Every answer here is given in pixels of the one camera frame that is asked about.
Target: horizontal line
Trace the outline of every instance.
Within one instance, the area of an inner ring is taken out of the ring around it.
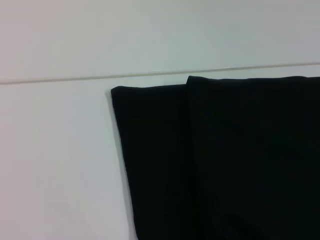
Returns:
[[[105,75],[105,76],[89,76],[89,77],[25,79],[25,80],[20,79],[20,80],[7,80],[7,81],[3,81],[3,82],[0,81],[0,85],[69,82],[69,81],[101,80],[101,79],[120,79],[120,78],[150,77],[150,76],[164,76],[164,75],[177,75],[177,74],[213,73],[213,72],[235,71],[235,70],[302,67],[302,66],[316,66],[316,65],[320,65],[320,62],[257,65],[257,66],[239,66],[239,67],[224,67],[224,68],[195,69],[195,70],[125,73],[125,74],[113,74],[113,75],[111,74],[111,75]]]

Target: black garment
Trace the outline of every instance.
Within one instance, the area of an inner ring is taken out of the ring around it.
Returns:
[[[185,85],[116,87],[112,102],[139,240],[202,239]]]
[[[139,240],[320,239],[319,93],[306,77],[113,89]]]

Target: black cloth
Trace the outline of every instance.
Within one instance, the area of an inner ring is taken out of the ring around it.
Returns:
[[[111,93],[139,240],[320,239],[320,78]]]

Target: white surface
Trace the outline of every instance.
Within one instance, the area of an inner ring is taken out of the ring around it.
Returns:
[[[1,0],[0,81],[320,61],[316,0]]]
[[[320,67],[197,74],[320,76]],[[188,75],[0,86],[0,239],[134,240],[110,89],[183,84]]]

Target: fabric fold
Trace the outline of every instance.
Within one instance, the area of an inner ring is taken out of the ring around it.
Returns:
[[[111,93],[139,240],[320,239],[320,78]]]

